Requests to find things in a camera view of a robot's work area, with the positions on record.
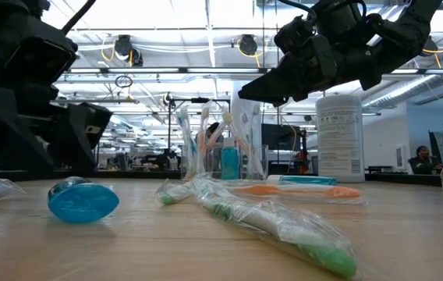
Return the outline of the blue toothbrush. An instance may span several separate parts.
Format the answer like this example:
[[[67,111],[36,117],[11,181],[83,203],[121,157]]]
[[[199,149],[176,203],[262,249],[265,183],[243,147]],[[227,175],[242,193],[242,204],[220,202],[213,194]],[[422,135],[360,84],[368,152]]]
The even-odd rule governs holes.
[[[192,138],[190,117],[187,107],[182,108],[178,112],[176,118],[180,126],[180,129],[182,131],[182,137],[184,142],[183,160],[182,160],[182,164],[186,168],[186,175],[184,179],[190,180],[197,173],[197,162],[196,162],[197,146],[195,145]]]

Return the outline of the red equipment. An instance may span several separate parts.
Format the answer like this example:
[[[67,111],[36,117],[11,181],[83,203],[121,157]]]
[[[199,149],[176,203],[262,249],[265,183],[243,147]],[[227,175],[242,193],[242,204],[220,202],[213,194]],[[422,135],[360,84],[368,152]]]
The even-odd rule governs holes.
[[[310,160],[306,151],[296,152],[292,157],[292,164],[296,173],[306,174],[310,172]]]

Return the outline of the blue mouthwash bottle white cap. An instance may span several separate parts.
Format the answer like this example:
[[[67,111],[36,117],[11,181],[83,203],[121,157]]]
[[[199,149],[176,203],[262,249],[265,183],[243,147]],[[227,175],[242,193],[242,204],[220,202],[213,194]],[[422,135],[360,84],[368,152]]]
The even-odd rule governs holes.
[[[118,205],[119,197],[112,189],[78,176],[65,178],[48,192],[49,210],[68,223],[96,222]]]
[[[237,180],[239,178],[239,150],[233,137],[224,139],[221,163],[221,178],[223,180]]]

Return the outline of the green toothbrush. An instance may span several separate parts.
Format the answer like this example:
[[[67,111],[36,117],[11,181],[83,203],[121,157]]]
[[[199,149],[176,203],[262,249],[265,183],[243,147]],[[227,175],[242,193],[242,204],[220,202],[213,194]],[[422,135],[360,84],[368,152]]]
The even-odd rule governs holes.
[[[189,182],[166,179],[155,191],[154,199],[162,205],[174,205],[194,194]]]
[[[294,212],[274,200],[239,197],[213,180],[195,179],[190,187],[197,202],[215,218],[343,279],[358,276],[353,243],[318,214]]]

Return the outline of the white wipes canister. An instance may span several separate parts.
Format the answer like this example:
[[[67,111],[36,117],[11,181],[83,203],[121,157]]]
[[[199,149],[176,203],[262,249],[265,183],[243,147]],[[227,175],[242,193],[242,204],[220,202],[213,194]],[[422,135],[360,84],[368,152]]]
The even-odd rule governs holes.
[[[340,183],[365,181],[363,156],[363,110],[352,95],[317,100],[318,175]]]

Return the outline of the person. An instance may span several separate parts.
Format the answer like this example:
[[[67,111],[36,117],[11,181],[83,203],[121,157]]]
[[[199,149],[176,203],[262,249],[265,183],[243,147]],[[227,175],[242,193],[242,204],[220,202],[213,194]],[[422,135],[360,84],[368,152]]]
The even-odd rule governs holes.
[[[212,123],[203,134],[198,133],[195,137],[195,141],[200,145],[200,153],[202,156],[206,156],[209,152],[215,151],[220,154],[223,148],[224,137],[222,135],[226,125],[222,123]]]
[[[426,146],[419,146],[416,149],[416,156],[410,158],[408,163],[416,175],[433,175],[443,169],[443,162],[431,156]]]

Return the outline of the large black screen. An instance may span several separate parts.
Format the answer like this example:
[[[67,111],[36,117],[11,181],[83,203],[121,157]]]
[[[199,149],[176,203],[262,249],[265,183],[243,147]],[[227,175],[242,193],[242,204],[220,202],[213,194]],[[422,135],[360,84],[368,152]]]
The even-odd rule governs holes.
[[[262,144],[270,150],[298,151],[301,149],[301,130],[298,126],[262,124]]]

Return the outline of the purple toothbrush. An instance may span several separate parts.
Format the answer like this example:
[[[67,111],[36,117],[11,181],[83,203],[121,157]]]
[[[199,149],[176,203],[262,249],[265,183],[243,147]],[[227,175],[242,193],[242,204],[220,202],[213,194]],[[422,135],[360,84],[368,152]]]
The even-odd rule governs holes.
[[[248,115],[248,123],[246,125],[247,140],[249,144],[248,154],[248,177],[251,179],[263,179],[264,168],[261,163],[261,149],[257,148],[254,143],[255,129],[260,128],[257,121],[260,120],[260,106],[254,105],[251,113]]]

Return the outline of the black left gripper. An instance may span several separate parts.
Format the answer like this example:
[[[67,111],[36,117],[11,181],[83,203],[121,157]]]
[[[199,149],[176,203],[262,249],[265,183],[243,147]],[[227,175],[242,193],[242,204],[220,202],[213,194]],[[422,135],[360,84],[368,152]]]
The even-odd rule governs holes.
[[[76,58],[60,30],[46,23],[2,25],[0,169],[48,171],[60,162],[77,172],[96,167],[93,150],[112,117],[105,107],[52,105],[54,82]]]

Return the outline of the clear plastic toothbrush holder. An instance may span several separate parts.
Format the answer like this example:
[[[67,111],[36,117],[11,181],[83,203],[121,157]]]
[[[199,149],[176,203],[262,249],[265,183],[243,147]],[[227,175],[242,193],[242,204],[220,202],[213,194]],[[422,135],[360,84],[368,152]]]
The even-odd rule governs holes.
[[[205,105],[209,106],[209,117],[210,117],[211,116],[211,109],[212,109],[212,101],[209,101],[208,103],[205,103],[202,105],[199,115],[201,117],[201,111]],[[232,114],[232,117],[233,117],[234,122],[236,123],[236,126],[239,129],[241,129],[245,135],[247,135],[246,125],[248,123],[248,115],[251,113],[252,109],[253,109],[253,107],[252,108],[235,108],[233,112],[230,112],[228,109],[224,108],[221,111],[221,114],[220,114],[221,120],[219,121],[219,123],[221,121],[224,121],[224,119],[222,118],[222,113],[229,112]],[[197,132],[193,131],[193,127],[190,124],[191,130],[192,130],[192,138],[193,138],[195,145],[197,146],[197,154],[198,154],[198,144],[195,141],[195,137],[199,133],[200,117],[199,117],[198,124],[197,124]],[[208,119],[206,120],[206,127],[207,128],[211,125],[211,124],[207,123]],[[261,126],[262,125],[261,120],[258,120],[257,124]],[[224,139],[227,137],[233,137],[233,135],[230,133],[229,128],[227,126],[226,126],[225,130],[223,131],[222,135],[223,135]],[[264,168],[264,178],[261,180],[264,180],[268,177],[268,146],[265,144],[262,144],[261,128],[255,129],[254,143],[257,148],[261,149],[260,159],[261,159],[262,166]],[[239,179],[258,180],[258,179],[251,179],[248,177],[248,156],[243,152],[243,150],[240,148],[240,146],[237,143],[236,143],[236,147],[239,150],[239,178],[238,178],[238,180]],[[221,163],[222,163],[222,149],[221,149],[220,154],[216,153],[215,151],[209,152],[204,158],[204,168],[205,168],[204,173],[197,172],[192,178],[194,178],[195,176],[198,176],[200,174],[209,173],[214,178],[222,179],[222,164]],[[182,169],[183,179],[184,179],[184,177],[186,175],[186,168],[183,164],[181,164],[181,169]]]

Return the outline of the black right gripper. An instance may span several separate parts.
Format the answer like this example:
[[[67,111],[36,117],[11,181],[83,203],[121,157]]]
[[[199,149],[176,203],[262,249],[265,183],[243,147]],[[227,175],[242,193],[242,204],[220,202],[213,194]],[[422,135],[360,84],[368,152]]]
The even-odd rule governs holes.
[[[354,80],[365,90],[381,81],[377,51],[368,44],[380,17],[367,12],[364,0],[319,0],[312,6],[278,1],[307,14],[296,16],[275,35],[281,62],[244,85],[240,98],[282,106],[290,98],[301,101],[312,91]]]

